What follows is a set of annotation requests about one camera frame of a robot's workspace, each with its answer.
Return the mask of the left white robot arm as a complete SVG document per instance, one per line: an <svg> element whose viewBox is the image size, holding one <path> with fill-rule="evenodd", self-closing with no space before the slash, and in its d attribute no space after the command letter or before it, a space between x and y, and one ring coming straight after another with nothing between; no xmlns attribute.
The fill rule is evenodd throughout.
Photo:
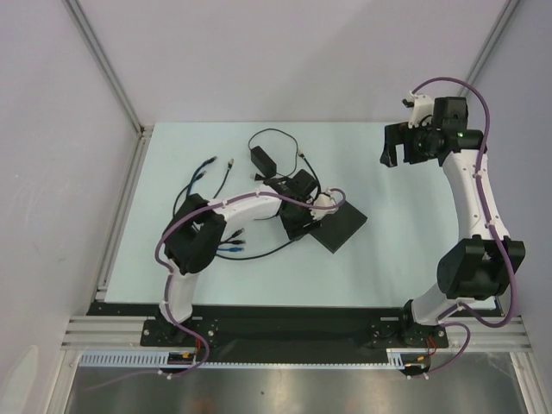
<svg viewBox="0 0 552 414"><path fill-rule="evenodd" d="M269 179L255 190L232 198L208 200L197 193L187 197L154 250L154 259L168 272L159 304L165 318L160 324L161 337L172 345L187 340L190 324L186 320L192 315L199 274L232 233L253 221L277 216L289 241L294 242L345 204L343 190L330 187L313 196L316 188L304 179L298 183L294 179Z"/></svg>

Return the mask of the aluminium frame rail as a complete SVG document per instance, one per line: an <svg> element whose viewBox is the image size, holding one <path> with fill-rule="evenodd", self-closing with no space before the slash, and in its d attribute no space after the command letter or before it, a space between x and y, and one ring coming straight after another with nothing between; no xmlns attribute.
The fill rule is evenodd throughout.
<svg viewBox="0 0 552 414"><path fill-rule="evenodd" d="M415 329L398 333L394 318L207 318L194 317L189 329L214 349L243 342L247 345L354 344L369 348L415 349L437 347L470 352L530 352L523 322L516 318L503 328L490 329L467 318L456 318L448 328ZM190 334L152 317L72 317L62 339L63 348L184 348L196 340Z"/></svg>

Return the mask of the black network switch box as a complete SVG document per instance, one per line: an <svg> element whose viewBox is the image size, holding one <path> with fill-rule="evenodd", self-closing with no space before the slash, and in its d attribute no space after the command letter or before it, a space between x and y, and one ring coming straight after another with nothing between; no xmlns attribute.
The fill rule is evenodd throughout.
<svg viewBox="0 0 552 414"><path fill-rule="evenodd" d="M367 216L345 202L336 213L328 214L310 235L332 254L336 253L365 223Z"/></svg>

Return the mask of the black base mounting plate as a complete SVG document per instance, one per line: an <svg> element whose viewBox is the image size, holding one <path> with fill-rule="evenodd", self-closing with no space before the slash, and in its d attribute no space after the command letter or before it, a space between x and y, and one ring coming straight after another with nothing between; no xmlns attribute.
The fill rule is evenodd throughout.
<svg viewBox="0 0 552 414"><path fill-rule="evenodd" d="M196 305L181 327L154 304L95 301L87 314L110 321L137 317L140 347L180 348L183 360L196 349L212 364L379 364L391 348L422 352L452 343L442 326L416 325L393 307Z"/></svg>

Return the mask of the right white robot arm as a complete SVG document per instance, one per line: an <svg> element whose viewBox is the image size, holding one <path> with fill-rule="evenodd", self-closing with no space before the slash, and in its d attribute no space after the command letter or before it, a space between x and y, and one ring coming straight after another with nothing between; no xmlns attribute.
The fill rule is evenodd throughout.
<svg viewBox="0 0 552 414"><path fill-rule="evenodd" d="M397 325L398 339L415 347L445 318L488 298L513 292L513 279L525 257L522 241L514 241L502 222L488 178L485 135L469 129L463 97L431 98L414 92L403 104L408 121L385 127L380 163L414 165L437 160L452 191L458 242L438 262L436 283L409 300Z"/></svg>

